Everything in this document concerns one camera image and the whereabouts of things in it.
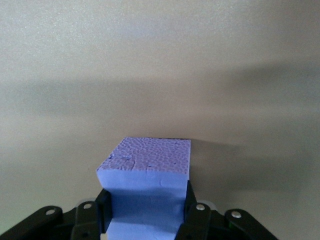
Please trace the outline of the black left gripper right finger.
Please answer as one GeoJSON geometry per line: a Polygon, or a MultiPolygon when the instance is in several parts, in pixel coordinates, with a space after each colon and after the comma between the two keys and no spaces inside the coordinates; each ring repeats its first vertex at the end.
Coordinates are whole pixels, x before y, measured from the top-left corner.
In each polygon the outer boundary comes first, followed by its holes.
{"type": "Polygon", "coordinates": [[[229,209],[224,214],[198,202],[187,182],[183,223],[176,240],[276,240],[277,237],[247,211],[229,209]]]}

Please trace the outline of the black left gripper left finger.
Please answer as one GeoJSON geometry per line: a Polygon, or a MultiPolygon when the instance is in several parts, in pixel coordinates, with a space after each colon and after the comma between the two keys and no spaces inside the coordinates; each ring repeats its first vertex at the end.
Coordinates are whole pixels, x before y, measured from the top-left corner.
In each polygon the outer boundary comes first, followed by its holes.
{"type": "Polygon", "coordinates": [[[112,220],[112,196],[103,189],[93,201],[63,212],[42,207],[0,235],[2,240],[99,240],[112,220]]]}

